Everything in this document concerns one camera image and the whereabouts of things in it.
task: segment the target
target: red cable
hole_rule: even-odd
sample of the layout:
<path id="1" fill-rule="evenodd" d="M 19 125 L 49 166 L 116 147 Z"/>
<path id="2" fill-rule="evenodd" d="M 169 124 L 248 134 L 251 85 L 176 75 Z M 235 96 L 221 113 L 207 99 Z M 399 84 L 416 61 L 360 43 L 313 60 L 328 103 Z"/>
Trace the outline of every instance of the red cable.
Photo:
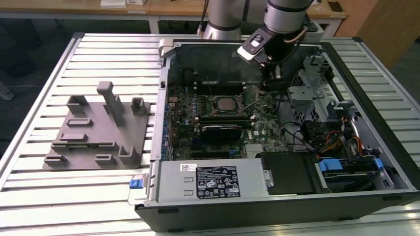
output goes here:
<path id="1" fill-rule="evenodd" d="M 328 133 L 328 135 L 327 135 L 327 143 L 325 144 L 328 144 L 328 141 L 329 141 L 329 136 L 333 134 L 333 133 L 339 133 L 340 131 L 331 131 L 329 133 Z"/>

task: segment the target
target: blue tab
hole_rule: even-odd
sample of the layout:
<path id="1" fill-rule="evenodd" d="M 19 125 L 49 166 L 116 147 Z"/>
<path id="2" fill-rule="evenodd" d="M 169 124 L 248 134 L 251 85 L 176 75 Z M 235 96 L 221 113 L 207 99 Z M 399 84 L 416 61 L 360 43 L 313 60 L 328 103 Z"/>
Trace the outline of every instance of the blue tab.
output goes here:
<path id="1" fill-rule="evenodd" d="M 129 181 L 129 189 L 141 189 L 143 188 L 143 179 L 132 179 Z"/>
<path id="2" fill-rule="evenodd" d="M 379 158 L 375 158 L 375 164 L 376 164 L 379 169 L 383 169 L 383 162 Z"/>
<path id="3" fill-rule="evenodd" d="M 321 172 L 324 172 L 327 170 L 327 165 L 325 165 L 324 161 L 319 162 L 317 164 L 320 166 Z"/>
<path id="4" fill-rule="evenodd" d="M 321 172 L 343 170 L 340 160 L 337 159 L 325 159 L 319 163 L 319 165 L 320 165 Z"/>

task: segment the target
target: metal bracket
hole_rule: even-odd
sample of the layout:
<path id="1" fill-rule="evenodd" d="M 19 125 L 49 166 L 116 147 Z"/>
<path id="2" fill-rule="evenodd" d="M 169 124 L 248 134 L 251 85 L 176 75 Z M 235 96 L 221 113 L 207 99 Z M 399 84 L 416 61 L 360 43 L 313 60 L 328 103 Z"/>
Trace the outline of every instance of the metal bracket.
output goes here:
<path id="1" fill-rule="evenodd" d="M 159 47 L 157 47 L 157 50 L 159 50 L 159 57 L 160 58 L 165 58 L 167 57 L 167 53 L 175 48 L 175 45 L 173 45 L 173 38 L 165 38 L 165 39 L 161 39 L 159 41 Z"/>

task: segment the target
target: warning label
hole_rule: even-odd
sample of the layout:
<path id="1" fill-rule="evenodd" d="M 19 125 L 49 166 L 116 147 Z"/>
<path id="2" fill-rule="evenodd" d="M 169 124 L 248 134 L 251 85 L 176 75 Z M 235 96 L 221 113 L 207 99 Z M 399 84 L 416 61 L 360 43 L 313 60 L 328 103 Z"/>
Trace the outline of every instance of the warning label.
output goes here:
<path id="1" fill-rule="evenodd" d="M 236 166 L 197 167 L 196 176 L 200 199 L 241 196 Z"/>

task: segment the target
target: gray plastic base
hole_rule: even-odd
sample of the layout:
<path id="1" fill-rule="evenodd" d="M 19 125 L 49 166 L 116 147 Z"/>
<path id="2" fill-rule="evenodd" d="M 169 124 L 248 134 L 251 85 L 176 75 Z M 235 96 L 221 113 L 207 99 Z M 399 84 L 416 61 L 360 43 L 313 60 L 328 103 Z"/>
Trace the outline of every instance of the gray plastic base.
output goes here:
<path id="1" fill-rule="evenodd" d="M 123 116 L 119 126 L 107 103 L 71 96 L 71 112 L 45 156 L 44 170 L 139 168 L 151 104 L 141 98 L 131 103 L 115 98 Z"/>

